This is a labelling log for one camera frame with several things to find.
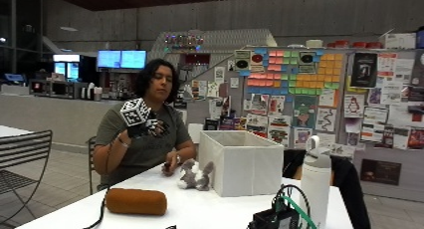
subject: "screen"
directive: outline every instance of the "screen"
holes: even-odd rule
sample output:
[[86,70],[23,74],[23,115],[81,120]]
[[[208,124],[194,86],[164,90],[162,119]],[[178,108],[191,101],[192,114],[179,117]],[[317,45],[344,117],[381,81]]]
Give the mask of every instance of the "screen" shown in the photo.
[[54,63],[54,73],[63,74],[65,76],[65,63]]
[[120,68],[143,69],[146,51],[122,51]]
[[97,67],[98,68],[119,68],[120,67],[120,51],[98,51]]
[[22,75],[3,74],[3,77],[9,82],[23,82]]
[[78,63],[67,63],[67,79],[78,79]]

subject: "white table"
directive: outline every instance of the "white table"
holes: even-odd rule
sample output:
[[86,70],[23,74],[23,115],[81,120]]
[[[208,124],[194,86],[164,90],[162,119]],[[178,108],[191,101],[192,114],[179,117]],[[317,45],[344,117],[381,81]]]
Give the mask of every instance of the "white table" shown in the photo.
[[14,136],[14,135],[19,135],[19,134],[30,133],[30,132],[31,131],[26,131],[23,129],[0,125],[0,137]]
[[[104,208],[103,221],[97,229],[146,228],[166,229],[176,225],[178,229],[244,229],[255,212],[269,208],[273,195],[247,197],[219,197],[215,192],[199,192],[195,189],[182,190],[176,187],[179,177],[166,178],[160,168],[155,167],[136,175],[115,187],[159,190],[164,192],[168,209],[164,216],[112,214]],[[281,179],[283,183],[299,185],[299,181]],[[79,229],[90,226],[99,217],[101,202],[104,190],[58,209],[43,217],[26,223],[19,229]],[[326,229],[350,229],[338,189],[330,187],[326,213]]]

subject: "bracelet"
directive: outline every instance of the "bracelet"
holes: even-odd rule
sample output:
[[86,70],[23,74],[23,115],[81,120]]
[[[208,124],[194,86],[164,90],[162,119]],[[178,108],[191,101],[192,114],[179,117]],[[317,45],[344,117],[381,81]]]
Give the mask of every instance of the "bracelet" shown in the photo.
[[116,136],[116,139],[118,139],[120,145],[122,145],[124,148],[128,148],[128,147],[130,147],[130,145],[120,140],[120,134]]

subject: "orange cylinder pillow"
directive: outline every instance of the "orange cylinder pillow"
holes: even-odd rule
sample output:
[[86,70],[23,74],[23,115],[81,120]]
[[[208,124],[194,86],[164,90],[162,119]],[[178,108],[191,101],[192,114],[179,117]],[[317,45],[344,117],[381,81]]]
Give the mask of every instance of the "orange cylinder pillow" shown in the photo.
[[160,191],[111,188],[106,194],[106,207],[114,213],[163,215],[167,197]]

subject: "dark hair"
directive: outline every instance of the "dark hair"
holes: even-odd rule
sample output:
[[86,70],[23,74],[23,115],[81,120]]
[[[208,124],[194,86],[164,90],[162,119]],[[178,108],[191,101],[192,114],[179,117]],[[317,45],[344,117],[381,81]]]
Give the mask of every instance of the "dark hair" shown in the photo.
[[158,70],[159,66],[168,67],[172,71],[172,88],[171,88],[170,95],[166,99],[166,103],[170,104],[176,98],[180,83],[179,83],[179,77],[178,77],[175,67],[172,66],[170,62],[167,62],[163,59],[150,60],[143,70],[139,71],[136,75],[136,79],[135,79],[134,93],[139,98],[144,96],[147,88],[150,87],[151,78],[154,77],[155,71]]

